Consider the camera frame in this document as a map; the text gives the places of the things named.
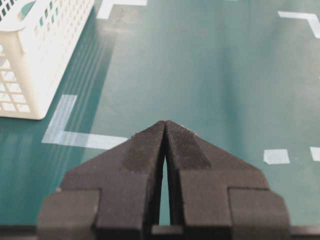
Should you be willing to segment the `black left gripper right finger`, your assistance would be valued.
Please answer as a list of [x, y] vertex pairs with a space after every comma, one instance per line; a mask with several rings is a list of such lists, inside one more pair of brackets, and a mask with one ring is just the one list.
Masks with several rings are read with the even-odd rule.
[[186, 240], [288, 240], [284, 199], [263, 172], [168, 120], [171, 222]]

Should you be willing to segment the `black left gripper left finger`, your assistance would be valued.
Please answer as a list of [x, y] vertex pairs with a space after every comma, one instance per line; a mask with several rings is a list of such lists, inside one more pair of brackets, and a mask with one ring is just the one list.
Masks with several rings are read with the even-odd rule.
[[38, 215], [41, 240], [142, 240], [159, 222], [166, 123], [70, 169]]

